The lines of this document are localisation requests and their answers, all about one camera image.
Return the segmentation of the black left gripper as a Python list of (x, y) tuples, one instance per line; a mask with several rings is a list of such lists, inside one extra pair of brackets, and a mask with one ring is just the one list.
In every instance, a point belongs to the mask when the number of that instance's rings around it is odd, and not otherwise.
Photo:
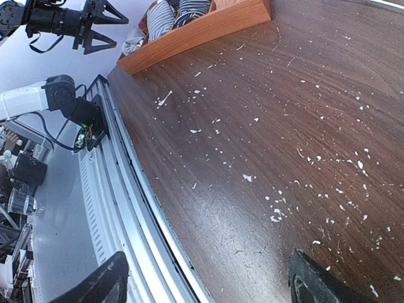
[(101, 33), (91, 30), (92, 20), (96, 25), (125, 25), (129, 19), (120, 13), (107, 0), (86, 1), (80, 10), (65, 8), (64, 1), (4, 1), (1, 3), (1, 43), (12, 36), (16, 30), (25, 26), (27, 37), (41, 33), (52, 33), (58, 39), (46, 50), (33, 46), (37, 39), (30, 42), (31, 50), (44, 54), (52, 50), (65, 36), (73, 37), (73, 49), (79, 45), (84, 55), (113, 49), (117, 42)]

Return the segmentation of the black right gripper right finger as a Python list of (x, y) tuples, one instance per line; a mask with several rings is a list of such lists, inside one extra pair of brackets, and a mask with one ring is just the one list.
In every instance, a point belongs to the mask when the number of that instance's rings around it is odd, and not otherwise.
[(288, 285), (293, 303), (374, 302), (339, 281), (300, 249), (289, 258)]

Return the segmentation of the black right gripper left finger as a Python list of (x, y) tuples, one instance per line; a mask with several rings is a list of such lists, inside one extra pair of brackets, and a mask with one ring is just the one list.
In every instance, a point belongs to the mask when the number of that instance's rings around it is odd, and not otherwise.
[(77, 286), (50, 302), (127, 302), (129, 265), (117, 251)]

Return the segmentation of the brown wooden organizer box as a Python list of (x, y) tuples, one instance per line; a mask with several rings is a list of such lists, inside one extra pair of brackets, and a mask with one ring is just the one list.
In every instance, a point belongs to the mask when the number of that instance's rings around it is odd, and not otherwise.
[(134, 75), (201, 44), (269, 21), (270, 0), (244, 0), (214, 11), (210, 8), (206, 15), (122, 57), (117, 65), (127, 74)]

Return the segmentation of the grey striped boxer underwear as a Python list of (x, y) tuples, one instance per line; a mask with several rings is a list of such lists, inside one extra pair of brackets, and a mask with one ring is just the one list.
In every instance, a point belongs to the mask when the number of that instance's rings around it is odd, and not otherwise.
[(167, 1), (157, 1), (146, 13), (148, 42), (159, 39), (174, 27), (175, 10)]

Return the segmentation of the grey beige sock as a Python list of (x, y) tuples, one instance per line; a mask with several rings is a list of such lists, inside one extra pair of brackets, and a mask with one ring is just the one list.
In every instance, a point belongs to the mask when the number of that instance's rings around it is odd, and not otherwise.
[(133, 28), (122, 44), (122, 53), (128, 56), (141, 48), (146, 40), (145, 33), (138, 27)]

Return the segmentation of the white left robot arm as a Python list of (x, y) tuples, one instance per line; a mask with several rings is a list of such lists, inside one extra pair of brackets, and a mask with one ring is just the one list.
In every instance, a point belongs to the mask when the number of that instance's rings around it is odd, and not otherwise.
[[(57, 40), (47, 48), (51, 51), (64, 37), (73, 38), (74, 50), (83, 48), (85, 55), (113, 49), (115, 40), (92, 30), (93, 25), (125, 25), (128, 18), (109, 1), (85, 1), (80, 10), (65, 8), (64, 1), (5, 1), (1, 3), (1, 42), (5, 42), (21, 26), (28, 38), (51, 33)], [(62, 112), (64, 117), (77, 123), (88, 124), (87, 118), (75, 119), (73, 112), (95, 116), (97, 107), (85, 102), (80, 105), (76, 97), (74, 80), (59, 75), (1, 93), (1, 120), (36, 111)]]

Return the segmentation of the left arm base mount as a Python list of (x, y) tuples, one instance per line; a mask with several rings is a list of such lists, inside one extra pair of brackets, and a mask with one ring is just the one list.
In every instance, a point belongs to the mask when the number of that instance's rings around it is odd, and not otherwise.
[(81, 127), (74, 143), (76, 148), (86, 148), (90, 152), (109, 133), (100, 94), (96, 94), (90, 101), (78, 97), (68, 120)]

